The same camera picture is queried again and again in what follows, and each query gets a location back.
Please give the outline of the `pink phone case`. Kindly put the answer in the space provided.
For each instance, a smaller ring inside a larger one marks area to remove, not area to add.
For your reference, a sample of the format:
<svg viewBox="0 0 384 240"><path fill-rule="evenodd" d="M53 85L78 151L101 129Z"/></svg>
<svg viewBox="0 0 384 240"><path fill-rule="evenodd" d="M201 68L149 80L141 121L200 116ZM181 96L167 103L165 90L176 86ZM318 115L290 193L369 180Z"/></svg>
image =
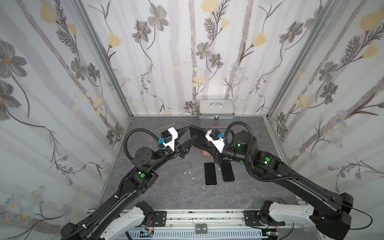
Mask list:
<svg viewBox="0 0 384 240"><path fill-rule="evenodd" d="M204 157L210 157L210 156L211 156L210 153L208 153L207 151L204 151L204 150L202 150L202 155L203 155Z"/></svg>

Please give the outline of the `black phone with pink edge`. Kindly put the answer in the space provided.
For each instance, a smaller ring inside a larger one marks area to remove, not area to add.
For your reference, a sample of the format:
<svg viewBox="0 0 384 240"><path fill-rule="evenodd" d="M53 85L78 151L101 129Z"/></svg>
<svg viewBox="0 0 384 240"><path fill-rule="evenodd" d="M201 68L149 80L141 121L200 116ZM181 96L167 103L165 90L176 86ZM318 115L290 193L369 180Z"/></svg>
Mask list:
<svg viewBox="0 0 384 240"><path fill-rule="evenodd" d="M207 186L217 185L216 167L214 163L204 163L205 183Z"/></svg>

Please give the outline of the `blue phone black screen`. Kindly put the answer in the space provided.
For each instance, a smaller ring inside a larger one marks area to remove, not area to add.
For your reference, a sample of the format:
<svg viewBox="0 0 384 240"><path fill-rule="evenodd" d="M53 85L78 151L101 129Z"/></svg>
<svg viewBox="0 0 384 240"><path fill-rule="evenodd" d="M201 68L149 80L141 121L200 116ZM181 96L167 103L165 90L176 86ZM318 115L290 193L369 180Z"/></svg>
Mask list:
<svg viewBox="0 0 384 240"><path fill-rule="evenodd" d="M224 182L234 182L235 177L233 173L233 168L231 165L230 160L224 159L221 163L221 171L222 171L222 176L223 176L223 181Z"/></svg>

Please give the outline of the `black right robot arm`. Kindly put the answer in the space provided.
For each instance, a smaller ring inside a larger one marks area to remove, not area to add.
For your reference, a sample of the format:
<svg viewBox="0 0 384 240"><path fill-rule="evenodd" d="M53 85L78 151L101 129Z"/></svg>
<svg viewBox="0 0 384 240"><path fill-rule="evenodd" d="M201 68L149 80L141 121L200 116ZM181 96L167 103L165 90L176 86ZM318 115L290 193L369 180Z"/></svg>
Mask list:
<svg viewBox="0 0 384 240"><path fill-rule="evenodd" d="M196 148L206 151L216 164L225 161L241 163L247 173L260 182L276 183L306 202L306 205L282 205L264 201L257 220L263 225L277 226L291 222L315 227L323 235L343 240L350 231L354 198L329 191L303 177L278 157L258 148L251 130L224 133L218 130L198 134Z"/></svg>

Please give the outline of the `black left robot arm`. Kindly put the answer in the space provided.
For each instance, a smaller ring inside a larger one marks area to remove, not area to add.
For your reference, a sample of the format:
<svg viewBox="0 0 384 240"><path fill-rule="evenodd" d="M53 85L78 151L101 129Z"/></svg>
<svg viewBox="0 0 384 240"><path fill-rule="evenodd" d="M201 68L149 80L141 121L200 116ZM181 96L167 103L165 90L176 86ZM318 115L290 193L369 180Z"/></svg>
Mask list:
<svg viewBox="0 0 384 240"><path fill-rule="evenodd" d="M126 206L152 187L159 177L156 171L160 167L177 157L184 158L189 153L198 135L192 136L182 144L179 139L190 129L191 126L186 126L177 129L174 135L161 135L160 137L142 128L130 131L124 137L123 147L134 167L122 178L116 192L91 215L77 224L66 224L61 229L61 238L63 240L99 240L102 233ZM133 134L139 132L154 138L159 149L154 151L144 146L140 147L134 156L131 156L128 150L128 140Z"/></svg>

